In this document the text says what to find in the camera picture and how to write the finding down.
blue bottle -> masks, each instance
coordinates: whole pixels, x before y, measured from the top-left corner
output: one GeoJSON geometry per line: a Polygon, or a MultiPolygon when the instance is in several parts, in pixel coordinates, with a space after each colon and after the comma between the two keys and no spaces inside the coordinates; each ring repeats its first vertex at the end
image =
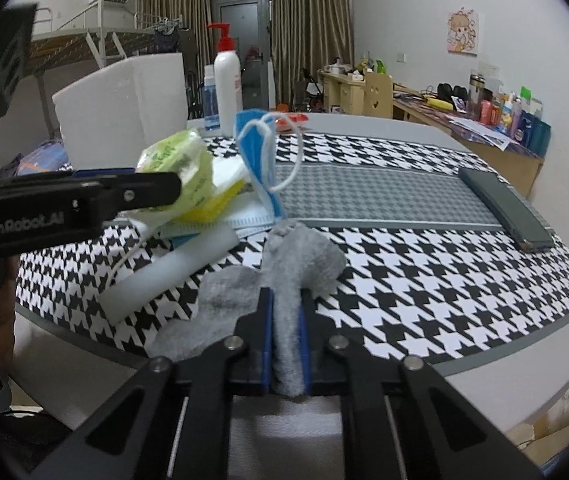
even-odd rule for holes
{"type": "Polygon", "coordinates": [[[202,88],[202,101],[204,104],[204,129],[219,130],[220,116],[218,115],[218,98],[215,93],[215,77],[213,65],[204,67],[204,87],[202,88]]]}

gray sock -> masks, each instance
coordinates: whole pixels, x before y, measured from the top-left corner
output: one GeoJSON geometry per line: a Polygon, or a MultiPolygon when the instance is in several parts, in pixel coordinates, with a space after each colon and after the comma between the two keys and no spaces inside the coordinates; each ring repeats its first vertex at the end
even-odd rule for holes
{"type": "Polygon", "coordinates": [[[274,227],[264,245],[263,284],[274,291],[274,384],[282,395],[304,393],[299,356],[300,290],[314,297],[330,291],[346,267],[343,252],[321,233],[287,220],[274,227]]]}
{"type": "Polygon", "coordinates": [[[200,355],[207,346],[231,335],[240,317],[255,312],[259,297],[260,273],[255,269],[231,266],[205,274],[196,315],[169,321],[147,354],[164,355],[175,362],[200,355]]]}

black phone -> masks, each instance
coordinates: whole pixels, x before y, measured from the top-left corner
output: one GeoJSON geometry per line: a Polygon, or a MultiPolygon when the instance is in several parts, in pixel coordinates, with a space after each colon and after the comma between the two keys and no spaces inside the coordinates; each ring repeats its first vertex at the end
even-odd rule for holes
{"type": "Polygon", "coordinates": [[[487,205],[522,251],[536,253],[553,247],[548,229],[495,173],[460,168],[458,176],[487,205]]]}

door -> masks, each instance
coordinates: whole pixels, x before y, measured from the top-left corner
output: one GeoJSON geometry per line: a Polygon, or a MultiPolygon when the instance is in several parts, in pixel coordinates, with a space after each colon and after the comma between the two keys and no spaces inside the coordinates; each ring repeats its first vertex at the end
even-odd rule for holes
{"type": "MultiPolygon", "coordinates": [[[[268,110],[268,61],[271,58],[271,0],[213,0],[213,19],[231,23],[242,70],[242,102],[268,110]]],[[[219,38],[216,31],[215,43],[219,38]]]]}

brown striped curtain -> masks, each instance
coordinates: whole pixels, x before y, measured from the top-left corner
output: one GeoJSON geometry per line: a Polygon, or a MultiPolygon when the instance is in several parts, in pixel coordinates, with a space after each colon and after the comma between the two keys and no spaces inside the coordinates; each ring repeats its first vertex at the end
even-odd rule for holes
{"type": "Polygon", "coordinates": [[[272,22],[278,102],[291,102],[301,69],[315,75],[334,57],[353,64],[349,0],[273,0],[272,22]]]}
{"type": "Polygon", "coordinates": [[[204,65],[212,63],[212,35],[207,25],[212,22],[211,0],[137,0],[138,23],[136,27],[148,27],[154,17],[177,19],[182,14],[184,27],[196,34],[199,51],[198,81],[204,77],[204,65]]]}

